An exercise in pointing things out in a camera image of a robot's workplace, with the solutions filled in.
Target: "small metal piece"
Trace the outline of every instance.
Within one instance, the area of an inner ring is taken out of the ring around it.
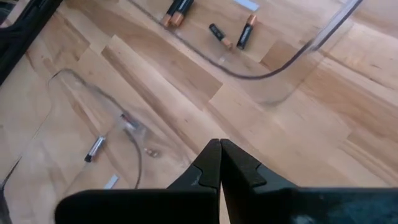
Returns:
[[[94,156],[98,152],[98,150],[101,148],[101,146],[105,143],[105,137],[104,136],[98,136],[97,140],[94,142],[93,146],[91,147],[90,151],[85,157],[86,162],[92,162]]]
[[[159,157],[159,152],[153,150],[153,149],[148,149],[148,148],[144,148],[144,151],[151,156],[152,158],[158,158]]]
[[[187,12],[191,8],[193,3],[193,0],[182,0],[181,3],[178,5],[177,10],[175,11],[171,23],[175,26],[179,26],[182,21],[184,20],[184,17],[187,15]]]
[[[239,3],[240,5],[252,10],[253,12],[260,7],[260,5],[258,5],[257,3],[249,0],[234,0],[234,2]]]
[[[139,121],[134,120],[127,114],[122,114],[120,117],[125,122],[125,125],[129,129],[138,130],[141,127],[141,124]]]
[[[241,37],[238,40],[238,43],[236,44],[237,48],[239,48],[241,50],[243,50],[245,48],[256,22],[257,22],[257,16],[251,14],[248,18],[246,25],[243,28],[243,31],[242,31]]]
[[[169,10],[167,10],[166,15],[162,19],[163,26],[168,27],[170,25],[172,16],[174,15],[175,11],[177,10],[181,2],[182,0],[174,0],[172,5],[169,7]]]
[[[104,186],[104,189],[112,189],[118,180],[119,177],[116,174],[113,174],[108,183]]]
[[[214,36],[228,49],[232,49],[232,42],[229,41],[224,32],[221,31],[216,24],[210,24],[209,26],[210,31],[214,34]]]

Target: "black plastic object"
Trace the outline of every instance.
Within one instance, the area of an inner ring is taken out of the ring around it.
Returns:
[[[398,189],[297,187],[226,139],[167,189],[80,192],[58,204],[55,222],[219,223],[220,181],[232,224],[398,223]]]
[[[0,85],[61,2],[62,0],[30,0],[13,25],[0,28]]]

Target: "copper-top battery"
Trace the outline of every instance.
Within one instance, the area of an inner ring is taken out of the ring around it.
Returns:
[[[175,11],[171,23],[175,26],[179,26],[181,22],[184,20],[185,15],[191,8],[193,0],[181,0],[181,3],[178,5],[177,10]]]
[[[169,7],[169,10],[167,10],[166,15],[164,15],[161,23],[163,26],[168,27],[170,25],[170,21],[172,20],[172,16],[174,15],[175,11],[177,8],[180,6],[182,0],[174,0],[172,5]]]
[[[243,28],[241,37],[239,38],[238,43],[236,44],[237,48],[239,48],[241,50],[243,50],[245,48],[256,22],[257,22],[257,16],[250,15],[248,18],[248,21],[246,22],[246,25]]]
[[[232,42],[229,41],[224,32],[221,31],[215,24],[210,24],[209,30],[214,34],[214,36],[229,50],[232,48]]]

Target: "battery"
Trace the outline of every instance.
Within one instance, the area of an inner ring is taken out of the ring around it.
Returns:
[[[164,15],[161,23],[163,26],[168,27],[170,25],[170,21],[172,20],[172,16],[174,15],[175,11],[177,8],[180,6],[182,0],[174,0],[172,5],[169,7],[169,10],[167,10],[166,15]]]
[[[171,23],[173,25],[178,27],[182,23],[187,12],[191,8],[192,3],[193,0],[181,0],[181,3],[178,5],[178,8],[171,19]]]
[[[221,31],[216,24],[210,24],[209,30],[214,34],[214,36],[229,50],[232,48],[232,42],[229,41],[224,32]]]
[[[241,50],[243,50],[245,48],[256,22],[257,22],[257,16],[251,14],[248,18],[246,25],[243,28],[243,31],[242,31],[241,37],[238,40],[238,43],[236,44],[237,48],[239,48]]]

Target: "clear plastic container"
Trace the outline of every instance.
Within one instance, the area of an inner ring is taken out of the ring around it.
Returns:
[[[109,188],[114,175],[118,180],[113,189],[162,188],[165,179],[183,171],[176,167],[180,158],[170,158],[177,145],[147,111],[133,106],[125,110],[68,69],[49,81],[48,91],[51,111],[6,184],[14,223],[52,223],[59,200],[82,190]],[[86,162],[99,136],[105,141]]]
[[[172,0],[128,0],[160,24]],[[351,28],[349,18],[362,0],[258,1],[252,12],[230,1],[196,0],[178,27],[168,30],[226,75],[235,77],[257,102],[286,99]],[[238,42],[251,14],[256,15],[243,50],[229,50],[209,30],[215,24]]]

